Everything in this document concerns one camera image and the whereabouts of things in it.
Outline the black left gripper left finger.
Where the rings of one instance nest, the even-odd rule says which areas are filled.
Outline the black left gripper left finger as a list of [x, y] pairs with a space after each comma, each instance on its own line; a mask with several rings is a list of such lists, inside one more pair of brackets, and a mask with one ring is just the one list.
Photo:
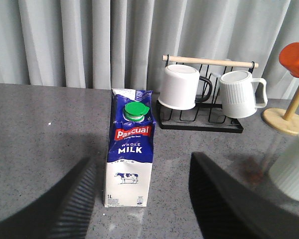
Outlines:
[[0, 239], [83, 239], [96, 197], [97, 168], [80, 160], [33, 203], [0, 222]]

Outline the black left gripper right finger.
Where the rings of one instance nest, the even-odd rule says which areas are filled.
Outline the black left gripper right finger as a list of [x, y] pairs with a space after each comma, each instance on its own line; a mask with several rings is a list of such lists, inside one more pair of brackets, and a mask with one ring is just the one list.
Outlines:
[[268, 177], [249, 188], [203, 152], [194, 152], [189, 194], [206, 239], [299, 239], [299, 202]]

